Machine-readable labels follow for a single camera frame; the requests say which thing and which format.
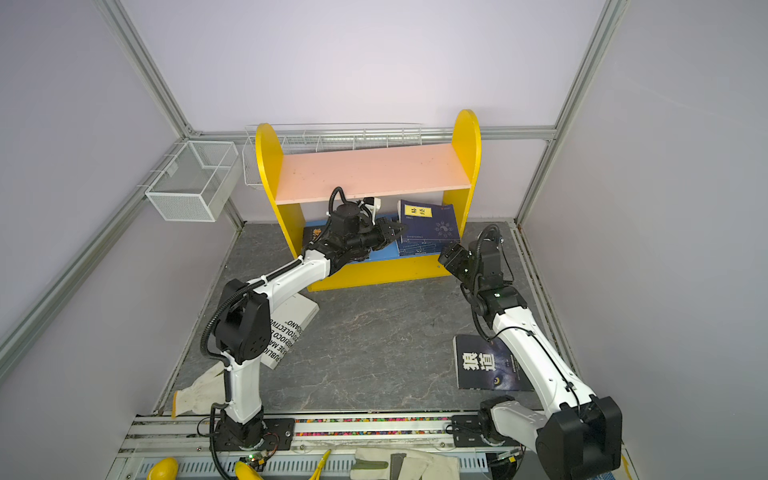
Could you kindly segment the blue book dotted circle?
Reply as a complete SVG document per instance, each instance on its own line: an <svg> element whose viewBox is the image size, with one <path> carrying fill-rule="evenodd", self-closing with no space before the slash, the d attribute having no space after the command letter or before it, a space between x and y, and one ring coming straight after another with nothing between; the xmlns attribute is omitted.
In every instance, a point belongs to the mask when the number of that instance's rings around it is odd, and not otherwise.
<svg viewBox="0 0 768 480"><path fill-rule="evenodd" d="M460 238L452 205L400 200L398 219L406 227L400 238L404 243L445 242Z"/></svg>

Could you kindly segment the dark book white characters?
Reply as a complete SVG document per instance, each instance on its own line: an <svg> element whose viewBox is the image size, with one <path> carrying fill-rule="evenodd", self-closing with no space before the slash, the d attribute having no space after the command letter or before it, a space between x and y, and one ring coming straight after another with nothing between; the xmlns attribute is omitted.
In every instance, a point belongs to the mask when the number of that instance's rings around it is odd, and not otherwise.
<svg viewBox="0 0 768 480"><path fill-rule="evenodd" d="M453 339L457 386L462 390L532 391L510 350L498 339L459 334Z"/></svg>

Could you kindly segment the black book yellow title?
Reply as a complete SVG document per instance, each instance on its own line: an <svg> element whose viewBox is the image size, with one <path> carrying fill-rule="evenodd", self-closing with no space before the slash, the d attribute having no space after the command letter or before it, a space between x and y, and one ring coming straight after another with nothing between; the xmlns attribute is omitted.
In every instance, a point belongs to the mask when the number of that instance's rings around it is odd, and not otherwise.
<svg viewBox="0 0 768 480"><path fill-rule="evenodd" d="M303 229L302 248L306 249L313 241L318 240L326 230L326 225L309 225Z"/></svg>

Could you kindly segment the blue book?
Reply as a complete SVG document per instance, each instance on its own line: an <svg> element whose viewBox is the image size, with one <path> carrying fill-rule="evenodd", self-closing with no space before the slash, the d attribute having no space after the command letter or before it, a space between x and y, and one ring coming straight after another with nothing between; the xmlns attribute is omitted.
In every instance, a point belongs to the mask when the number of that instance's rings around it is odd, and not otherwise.
<svg viewBox="0 0 768 480"><path fill-rule="evenodd" d="M397 241L398 253L401 257L441 254L445 247L457 244L458 240L446 239L438 241Z"/></svg>

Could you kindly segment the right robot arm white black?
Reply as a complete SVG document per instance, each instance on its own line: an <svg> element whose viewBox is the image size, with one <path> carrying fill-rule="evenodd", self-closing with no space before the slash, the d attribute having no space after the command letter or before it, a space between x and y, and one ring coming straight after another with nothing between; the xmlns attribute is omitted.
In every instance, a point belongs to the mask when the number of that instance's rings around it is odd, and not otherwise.
<svg viewBox="0 0 768 480"><path fill-rule="evenodd" d="M527 302L505 279L502 235L485 227L463 247L445 246L439 263L460 282L474 326L487 342L503 343L531 382L541 408L510 397L482 404L481 430L493 442L512 439L534 452L550 479L592 479L622 463L623 415L598 397L558 354Z"/></svg>

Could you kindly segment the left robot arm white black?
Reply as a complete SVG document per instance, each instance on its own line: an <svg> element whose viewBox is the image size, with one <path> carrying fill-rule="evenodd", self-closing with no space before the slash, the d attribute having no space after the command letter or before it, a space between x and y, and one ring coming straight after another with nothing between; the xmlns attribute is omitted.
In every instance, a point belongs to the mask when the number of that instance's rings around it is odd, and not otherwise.
<svg viewBox="0 0 768 480"><path fill-rule="evenodd" d="M212 405L209 437L228 435L239 449L260 446L267 435L260 397L260 365L272 340L272 314L312 284L367 259L399 240L407 227L376 216L376 199L352 201L338 186L327 220L293 261L249 281L232 280L204 327L199 349L224 367L224 396Z"/></svg>

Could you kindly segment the yellow shelf with coloured boards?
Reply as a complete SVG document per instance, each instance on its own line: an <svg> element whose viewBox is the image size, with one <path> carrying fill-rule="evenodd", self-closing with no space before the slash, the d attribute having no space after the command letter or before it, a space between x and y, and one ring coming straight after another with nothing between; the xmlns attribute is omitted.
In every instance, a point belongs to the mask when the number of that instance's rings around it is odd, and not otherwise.
<svg viewBox="0 0 768 480"><path fill-rule="evenodd" d="M352 201L440 192L466 226L477 184L482 135L476 114L461 111L448 144L284 154L269 124L257 127L254 150L262 184L294 257L302 252L303 229L327 220L328 201L340 186ZM311 291L439 278L447 271L436 255L352 262L316 282Z"/></svg>

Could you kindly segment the white book black lettering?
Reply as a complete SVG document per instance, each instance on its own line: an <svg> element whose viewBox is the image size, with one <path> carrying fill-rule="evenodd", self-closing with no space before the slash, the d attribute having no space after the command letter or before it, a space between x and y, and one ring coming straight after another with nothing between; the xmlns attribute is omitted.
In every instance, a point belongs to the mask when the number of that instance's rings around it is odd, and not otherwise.
<svg viewBox="0 0 768 480"><path fill-rule="evenodd" d="M271 338L261 363L274 370L319 312L316 302L295 294L271 315Z"/></svg>

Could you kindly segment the white mesh box basket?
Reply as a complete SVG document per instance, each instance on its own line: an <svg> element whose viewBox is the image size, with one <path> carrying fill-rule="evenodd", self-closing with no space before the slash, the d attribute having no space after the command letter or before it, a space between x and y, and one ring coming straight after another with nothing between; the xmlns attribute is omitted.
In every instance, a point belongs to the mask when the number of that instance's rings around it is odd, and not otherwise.
<svg viewBox="0 0 768 480"><path fill-rule="evenodd" d="M188 140L175 152L145 196L166 221L216 221L242 175L231 141Z"/></svg>

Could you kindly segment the white work glove left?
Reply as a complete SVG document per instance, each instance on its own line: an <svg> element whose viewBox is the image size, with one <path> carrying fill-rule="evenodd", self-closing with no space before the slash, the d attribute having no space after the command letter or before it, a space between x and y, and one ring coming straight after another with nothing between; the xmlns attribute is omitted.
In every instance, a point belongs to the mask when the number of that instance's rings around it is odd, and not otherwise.
<svg viewBox="0 0 768 480"><path fill-rule="evenodd" d="M189 413L202 415L210 410L212 404L223 404L226 401L225 373L224 366L217 363L198 377L191 386L175 391L171 417Z"/></svg>

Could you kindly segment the white grey glove front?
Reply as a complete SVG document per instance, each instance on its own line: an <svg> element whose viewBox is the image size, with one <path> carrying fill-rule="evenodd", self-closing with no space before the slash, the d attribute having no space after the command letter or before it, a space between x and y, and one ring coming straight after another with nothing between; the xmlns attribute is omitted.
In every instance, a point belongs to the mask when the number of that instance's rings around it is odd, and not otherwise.
<svg viewBox="0 0 768 480"><path fill-rule="evenodd" d="M454 457L384 448L358 448L351 467L351 479L435 479L460 478L459 460Z"/></svg>

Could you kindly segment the yellow thin tool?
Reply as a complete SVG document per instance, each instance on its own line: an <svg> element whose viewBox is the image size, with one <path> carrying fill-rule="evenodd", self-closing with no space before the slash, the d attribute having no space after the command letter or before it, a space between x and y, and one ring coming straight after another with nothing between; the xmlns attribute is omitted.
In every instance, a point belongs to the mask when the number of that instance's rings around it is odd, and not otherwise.
<svg viewBox="0 0 768 480"><path fill-rule="evenodd" d="M332 453L332 451L331 451L331 450L327 450L327 451L326 451L326 452L323 454L323 456L322 456L322 457L321 457L321 459L319 460L319 462L318 462L318 464L317 464L317 466L316 466L315 470L313 471L313 473L312 473L312 476L310 477L310 480L319 480L319 479L320 479L320 477L321 477L321 475L322 475L322 472L323 472L323 470L324 470L324 468L325 468L325 465L326 465L326 463L327 463L327 460L328 460L328 458L329 458L329 456L330 456L330 454L331 454L331 453Z"/></svg>

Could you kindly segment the yellow round object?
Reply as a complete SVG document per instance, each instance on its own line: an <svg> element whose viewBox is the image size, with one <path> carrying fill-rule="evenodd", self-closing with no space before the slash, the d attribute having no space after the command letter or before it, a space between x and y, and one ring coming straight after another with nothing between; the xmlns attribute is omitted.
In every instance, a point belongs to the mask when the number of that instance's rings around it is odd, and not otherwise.
<svg viewBox="0 0 768 480"><path fill-rule="evenodd" d="M148 472L147 480L176 480L179 464L175 458L165 458L157 462Z"/></svg>

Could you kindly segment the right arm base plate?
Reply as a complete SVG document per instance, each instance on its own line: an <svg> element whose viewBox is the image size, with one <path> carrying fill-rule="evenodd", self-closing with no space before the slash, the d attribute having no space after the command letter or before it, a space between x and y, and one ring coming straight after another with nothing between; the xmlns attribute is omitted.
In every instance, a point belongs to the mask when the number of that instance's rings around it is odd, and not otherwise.
<svg viewBox="0 0 768 480"><path fill-rule="evenodd" d="M452 437L454 445L458 448L494 446L483 434L477 414L452 416L445 432Z"/></svg>

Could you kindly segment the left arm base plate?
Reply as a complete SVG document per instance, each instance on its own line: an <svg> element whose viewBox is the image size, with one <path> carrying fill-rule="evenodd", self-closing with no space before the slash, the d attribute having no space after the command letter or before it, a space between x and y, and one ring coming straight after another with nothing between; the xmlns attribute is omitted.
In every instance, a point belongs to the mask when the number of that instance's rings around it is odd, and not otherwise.
<svg viewBox="0 0 768 480"><path fill-rule="evenodd" d="M214 447L217 452L289 450L295 425L295 419L290 417L266 418L247 424L225 418L214 429Z"/></svg>

